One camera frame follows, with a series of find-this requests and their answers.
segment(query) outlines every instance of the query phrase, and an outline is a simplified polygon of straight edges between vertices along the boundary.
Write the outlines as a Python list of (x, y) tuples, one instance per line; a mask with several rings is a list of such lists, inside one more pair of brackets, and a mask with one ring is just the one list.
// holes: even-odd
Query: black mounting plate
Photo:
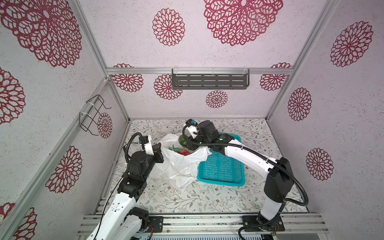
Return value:
[[(163, 219), (164, 217), (149, 217), (149, 224), (153, 225), (153, 232), (162, 232), (163, 231)], [(151, 232), (152, 227), (149, 228), (145, 232)]]
[[(245, 227), (259, 224), (257, 222), (257, 215), (243, 216), (242, 219), (243, 219), (243, 226)], [(278, 230), (278, 232), (285, 231), (285, 227), (280, 216), (269, 225), (263, 226), (262, 229), (260, 229), (260, 227), (244, 229), (244, 231), (246, 232), (259, 232), (259, 231), (275, 232), (276, 230)]]

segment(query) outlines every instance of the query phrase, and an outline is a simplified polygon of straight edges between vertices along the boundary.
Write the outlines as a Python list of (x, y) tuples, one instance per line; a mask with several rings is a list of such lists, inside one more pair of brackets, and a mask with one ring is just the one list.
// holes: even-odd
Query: red floral pattern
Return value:
[(178, 98), (183, 90), (175, 90), (172, 87), (172, 76), (169, 74), (163, 74), (156, 78), (154, 86), (157, 95), (164, 99)]
[(204, 0), (208, 29), (221, 43), (244, 45), (265, 33), (283, 0)]
[(228, 95), (221, 90), (214, 90), (210, 92), (205, 98), (205, 102), (211, 108), (220, 108), (227, 103)]
[(337, 36), (331, 48), (331, 61), (338, 67), (350, 65), (361, 58), (372, 41), (372, 26), (360, 21), (348, 26)]
[(7, 217), (8, 213), (11, 211), (15, 203), (7, 202), (6, 204), (0, 206), (0, 224)]
[(45, 186), (50, 192), (68, 191), (79, 179), (83, 167), (82, 161), (79, 150), (70, 146)]
[(30, 240), (35, 235), (35, 229), (37, 227), (37, 214), (35, 208), (31, 207), (29, 213), (24, 217), (22, 224), (17, 228), (13, 235), (13, 240)]
[(0, 0), (0, 16), (38, 60), (66, 68), (79, 58), (80, 29), (66, 0)]
[[(278, 63), (272, 66), (272, 68), (290, 67), (292, 66), (289, 63)], [(287, 76), (285, 74), (264, 74), (260, 79), (260, 86), (268, 91), (279, 89)]]
[[(129, 64), (119, 63), (115, 68), (133, 68)], [(141, 74), (114, 74), (111, 76), (117, 87), (127, 91), (136, 92), (143, 87), (143, 78)]]
[(152, 21), (156, 38), (166, 46), (178, 44), (184, 37), (185, 28), (182, 17), (173, 9), (163, 8)]
[(0, 125), (18, 118), (24, 106), (23, 87), (9, 72), (0, 68)]
[(333, 161), (324, 149), (314, 148), (307, 155), (307, 168), (318, 180), (327, 180), (333, 174)]
[(112, 133), (112, 119), (108, 113), (102, 113), (97, 121), (97, 130), (102, 138), (108, 138)]
[(295, 121), (303, 120), (310, 112), (311, 104), (310, 92), (305, 88), (298, 88), (289, 98), (288, 113)]

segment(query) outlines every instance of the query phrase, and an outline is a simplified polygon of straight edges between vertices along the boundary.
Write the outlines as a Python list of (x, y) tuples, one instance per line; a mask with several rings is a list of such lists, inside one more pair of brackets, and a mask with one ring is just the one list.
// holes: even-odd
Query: black motor joint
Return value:
[[(142, 146), (148, 143), (148, 136), (140, 136)], [(127, 163), (127, 170), (123, 174), (123, 180), (119, 184), (118, 193), (123, 192), (134, 197), (136, 201), (147, 186), (147, 178), (151, 173), (155, 163), (163, 163), (164, 158), (161, 153), (161, 143), (152, 146), (154, 155), (148, 155), (145, 151), (137, 151), (132, 154)]]

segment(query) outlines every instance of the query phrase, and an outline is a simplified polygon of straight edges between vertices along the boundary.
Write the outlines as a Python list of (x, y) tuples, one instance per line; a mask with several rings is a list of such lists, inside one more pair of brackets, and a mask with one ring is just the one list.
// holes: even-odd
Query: teal mesh basket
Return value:
[(241, 187), (245, 184), (244, 164), (232, 157), (212, 151), (205, 162), (199, 164), (197, 180), (211, 184)]

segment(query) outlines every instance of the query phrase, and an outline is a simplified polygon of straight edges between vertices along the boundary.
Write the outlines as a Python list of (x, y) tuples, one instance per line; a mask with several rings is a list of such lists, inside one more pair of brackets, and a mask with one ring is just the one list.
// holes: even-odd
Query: floral patterned floor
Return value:
[[(211, 121), (219, 132), (239, 135), (246, 146), (267, 156), (281, 157), (264, 119), (216, 119)], [(126, 142), (133, 133), (140, 132), (145, 135), (151, 134), (152, 143), (154, 144), (168, 133), (181, 132), (184, 123), (184, 119), (133, 120)], [(140, 150), (138, 144), (132, 144), (129, 152), (133, 153), (138, 150)], [(111, 191), (126, 170), (124, 163), (125, 159), (122, 151), (112, 180)], [(150, 213), (258, 212), (265, 199), (264, 183), (265, 180), (247, 166), (245, 166), (245, 185), (242, 187), (228, 187), (195, 181), (188, 186), (185, 192), (181, 193), (159, 179), (149, 178), (147, 187), (139, 198), (137, 205), (140, 208), (147, 209)], [(288, 197), (301, 200), (295, 186), (289, 192)], [(285, 211), (307, 212), (307, 209), (289, 203), (285, 207)]]

